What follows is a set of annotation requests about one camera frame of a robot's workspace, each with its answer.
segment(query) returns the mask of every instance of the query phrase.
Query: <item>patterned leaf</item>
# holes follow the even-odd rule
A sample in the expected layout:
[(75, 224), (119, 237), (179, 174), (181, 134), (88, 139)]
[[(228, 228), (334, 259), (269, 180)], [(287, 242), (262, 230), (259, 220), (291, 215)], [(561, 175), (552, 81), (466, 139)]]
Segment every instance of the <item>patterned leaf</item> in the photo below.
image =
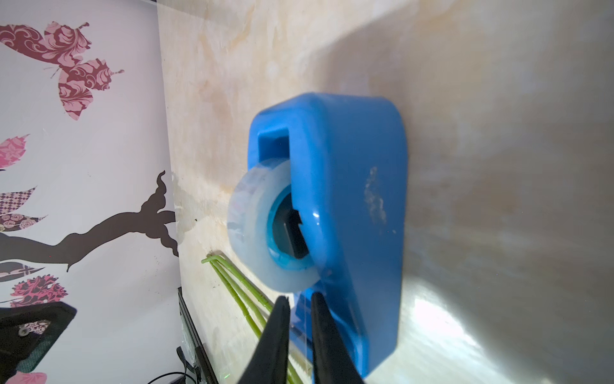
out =
[(46, 374), (40, 372), (32, 372), (31, 374), (17, 372), (6, 384), (45, 384), (46, 382)]
[(33, 268), (22, 263), (7, 261), (0, 263), (0, 282), (19, 279), (40, 271), (42, 268)]
[(13, 287), (11, 296), (21, 296), (21, 301), (11, 301), (11, 307), (25, 307), (27, 305), (43, 304), (60, 301), (68, 295), (64, 287), (56, 283), (58, 278), (51, 275), (37, 276), (22, 281)]
[(0, 232), (10, 232), (31, 227), (45, 217), (29, 217), (22, 214), (5, 214), (0, 216)]
[(21, 192), (7, 192), (0, 194), (0, 214), (7, 214), (17, 210), (28, 201), (36, 187)]
[(17, 161), (26, 153), (26, 137), (14, 137), (0, 143), (0, 168), (6, 168)]

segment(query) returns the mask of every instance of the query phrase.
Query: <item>green plant stem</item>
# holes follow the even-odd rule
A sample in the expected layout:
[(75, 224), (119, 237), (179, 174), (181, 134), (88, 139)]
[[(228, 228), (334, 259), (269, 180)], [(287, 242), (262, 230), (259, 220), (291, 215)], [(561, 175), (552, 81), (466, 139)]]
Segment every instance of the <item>green plant stem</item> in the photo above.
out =
[[(230, 295), (234, 298), (235, 302), (239, 305), (239, 308), (241, 308), (241, 311), (243, 312), (243, 316), (245, 316), (245, 319), (249, 323), (249, 326), (252, 328), (253, 332), (256, 334), (256, 337), (258, 337), (259, 339), (262, 336), (262, 332), (260, 331), (256, 323), (254, 322), (254, 319), (252, 319), (252, 317), (250, 316), (247, 308), (245, 307), (241, 299), (245, 300), (245, 303), (247, 303), (247, 306), (250, 307), (252, 311), (254, 311), (256, 318), (258, 319), (258, 321), (263, 327), (266, 325), (266, 320), (262, 316), (260, 310), (254, 303), (254, 301), (241, 289), (241, 287), (239, 287), (239, 285), (233, 280), (233, 278), (231, 278), (230, 275), (228, 275), (228, 273), (222, 268), (222, 266), (224, 266), (235, 277), (237, 277), (237, 279), (240, 282), (242, 282), (242, 284), (258, 299), (258, 302), (264, 305), (265, 308), (269, 312), (273, 310), (273, 306), (271, 305), (271, 302), (266, 297), (263, 297), (260, 294), (260, 292), (258, 292), (258, 290), (247, 280), (247, 278), (243, 276), (243, 274), (239, 270), (237, 270), (236, 268), (234, 268), (234, 266), (232, 266), (229, 262), (227, 262), (221, 255), (208, 255), (207, 259), (204, 259), (201, 261), (202, 264), (206, 262), (211, 262), (211, 266), (216, 271), (217, 276), (219, 276), (224, 286), (230, 292)], [(288, 359), (288, 378), (287, 379), (288, 379), (289, 384), (300, 384), (303, 382), (301, 378), (298, 376), (296, 369), (294, 369), (294, 366), (290, 362), (290, 359)]]
[(291, 383), (292, 381), (294, 381), (296, 384), (303, 383), (301, 378), (298, 376), (297, 370), (294, 369), (294, 366), (290, 362), (290, 357), (288, 357), (288, 373), (290, 374), (288, 376), (288, 381), (290, 381)]
[(243, 302), (245, 304), (247, 304), (247, 306), (254, 312), (254, 314), (256, 315), (256, 318), (258, 319), (258, 322), (260, 323), (260, 325), (262, 327), (266, 326), (266, 320), (265, 320), (264, 316), (262, 316), (262, 313), (260, 312), (260, 309), (258, 309), (258, 307), (254, 303), (254, 301), (245, 293), (245, 291), (243, 291), (241, 289), (241, 287), (239, 287), (239, 284), (237, 284), (236, 281), (232, 277), (230, 277), (230, 275), (228, 275), (228, 272), (226, 272), (226, 270), (224, 268), (222, 268), (220, 262), (219, 261), (212, 261), (211, 265), (216, 265), (217, 266), (219, 271), (224, 275), (224, 278), (230, 283), (232, 288), (239, 294), (239, 296), (241, 297)]
[(243, 284), (245, 288), (247, 288), (247, 290), (251, 292), (252, 295), (254, 295), (256, 300), (258, 300), (258, 302), (260, 302), (267, 311), (273, 311), (273, 303), (271, 303), (265, 296), (263, 296), (258, 291), (258, 289), (256, 289), (252, 285), (252, 283), (250, 283), (249, 280), (247, 280), (247, 278), (237, 268), (235, 268), (234, 265), (231, 265), (231, 263), (226, 261), (226, 259), (224, 259), (222, 255), (208, 254), (206, 259), (201, 260), (201, 263), (204, 264), (213, 260), (219, 261), (220, 264), (222, 264), (230, 273), (232, 273), (237, 278), (237, 280), (239, 280), (239, 282), (241, 282), (241, 284)]
[(215, 264), (211, 264), (211, 267), (213, 267), (213, 269), (216, 271), (217, 276), (219, 276), (220, 280), (222, 280), (222, 283), (224, 284), (226, 289), (230, 292), (230, 295), (233, 297), (235, 302), (239, 305), (239, 308), (241, 309), (241, 312), (243, 312), (243, 316), (245, 317), (245, 320), (247, 320), (247, 323), (249, 324), (250, 328), (254, 331), (254, 333), (259, 339), (260, 336), (262, 336), (262, 332), (260, 331), (256, 323), (254, 322), (254, 319), (252, 319), (252, 317), (249, 315), (249, 312), (247, 311), (245, 304), (243, 304), (239, 296), (236, 294), (235, 290), (232, 288), (228, 280), (226, 280), (226, 278), (222, 275), (222, 272), (220, 272), (217, 266)]

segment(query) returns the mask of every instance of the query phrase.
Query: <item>pink butterfly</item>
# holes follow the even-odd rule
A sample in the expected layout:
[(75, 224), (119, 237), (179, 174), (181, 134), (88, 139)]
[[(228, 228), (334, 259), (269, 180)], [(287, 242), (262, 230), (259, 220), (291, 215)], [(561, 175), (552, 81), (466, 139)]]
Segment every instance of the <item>pink butterfly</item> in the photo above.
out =
[(0, 42), (7, 47), (36, 60), (59, 65), (58, 93), (64, 110), (75, 120), (93, 101), (91, 89), (107, 90), (112, 72), (104, 60), (83, 62), (81, 53), (90, 49), (91, 42), (83, 36), (81, 28), (73, 29), (52, 22), (44, 35), (27, 25), (0, 26)]

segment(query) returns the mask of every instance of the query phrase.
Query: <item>tape roll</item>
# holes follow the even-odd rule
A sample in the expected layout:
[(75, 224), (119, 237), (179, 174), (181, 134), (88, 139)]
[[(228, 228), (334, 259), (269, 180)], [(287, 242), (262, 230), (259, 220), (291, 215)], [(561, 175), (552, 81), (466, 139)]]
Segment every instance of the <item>tape roll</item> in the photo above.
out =
[(276, 213), (290, 193), (290, 160), (269, 159), (243, 176), (228, 207), (233, 250), (256, 277), (279, 292), (302, 291), (320, 280), (309, 254), (293, 257), (280, 250), (273, 236)]

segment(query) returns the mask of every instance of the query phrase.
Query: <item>tree branch decal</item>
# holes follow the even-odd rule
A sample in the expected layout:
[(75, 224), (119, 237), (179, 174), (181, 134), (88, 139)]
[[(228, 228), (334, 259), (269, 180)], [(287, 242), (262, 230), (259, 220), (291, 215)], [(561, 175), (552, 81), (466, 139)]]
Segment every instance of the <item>tree branch decal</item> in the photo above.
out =
[(123, 212), (109, 217), (85, 233), (71, 233), (56, 245), (43, 244), (23, 237), (8, 236), (0, 232), (0, 262), (17, 259), (22, 261), (67, 264), (66, 270), (81, 261), (94, 249), (130, 232), (144, 233), (177, 252), (177, 241), (168, 234), (165, 224), (175, 221), (175, 212), (160, 211), (166, 205), (166, 185), (162, 171), (157, 178), (158, 187), (138, 212)]

